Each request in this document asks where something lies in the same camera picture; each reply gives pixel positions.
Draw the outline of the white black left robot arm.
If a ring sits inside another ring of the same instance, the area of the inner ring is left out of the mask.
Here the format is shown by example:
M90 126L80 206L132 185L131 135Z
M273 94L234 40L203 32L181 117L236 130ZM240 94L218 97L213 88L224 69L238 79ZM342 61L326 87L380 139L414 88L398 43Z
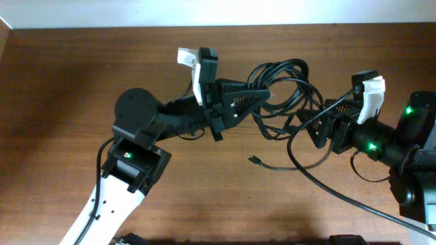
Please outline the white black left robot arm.
M115 103L113 136L102 144L96 184L62 244L109 244L120 226L160 179L171 154L156 143L173 137L195 139L211 130L215 141L269 97L267 88L218 79L193 84L193 95L162 103L143 88L125 91Z

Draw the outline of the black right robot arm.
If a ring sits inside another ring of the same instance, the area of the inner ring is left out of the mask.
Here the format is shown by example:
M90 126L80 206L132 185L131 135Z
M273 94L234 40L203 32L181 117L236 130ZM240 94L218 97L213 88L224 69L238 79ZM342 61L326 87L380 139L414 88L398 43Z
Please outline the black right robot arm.
M400 215L435 231L435 93L409 96L396 127L379 121L383 93L356 92L352 99L327 99L323 110L299 109L298 119L317 148L350 148L390 168L387 181Z

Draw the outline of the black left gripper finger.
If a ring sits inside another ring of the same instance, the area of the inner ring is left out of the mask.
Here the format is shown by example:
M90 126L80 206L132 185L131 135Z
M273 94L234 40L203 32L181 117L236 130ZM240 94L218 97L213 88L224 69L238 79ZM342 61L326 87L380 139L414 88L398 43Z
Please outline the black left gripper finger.
M270 91L251 90L248 88L225 92L222 95L224 128L237 126L248 114L259 108L270 98Z
M229 80L220 78L217 80L220 93L254 93L255 90L249 88L246 82L239 82L235 80Z

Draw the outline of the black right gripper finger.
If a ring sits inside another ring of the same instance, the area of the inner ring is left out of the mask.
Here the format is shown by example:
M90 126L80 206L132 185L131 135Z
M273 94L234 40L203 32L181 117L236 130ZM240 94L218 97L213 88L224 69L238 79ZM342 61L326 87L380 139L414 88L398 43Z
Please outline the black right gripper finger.
M326 112L319 116L320 110L299 109L296 113L301 123L311 121L306 130L316 148L323 148L330 138L332 129L332 115Z
M336 104L335 107L330 109L327 114L329 115L346 115L358 116L361 111L361 100L344 99L342 102Z

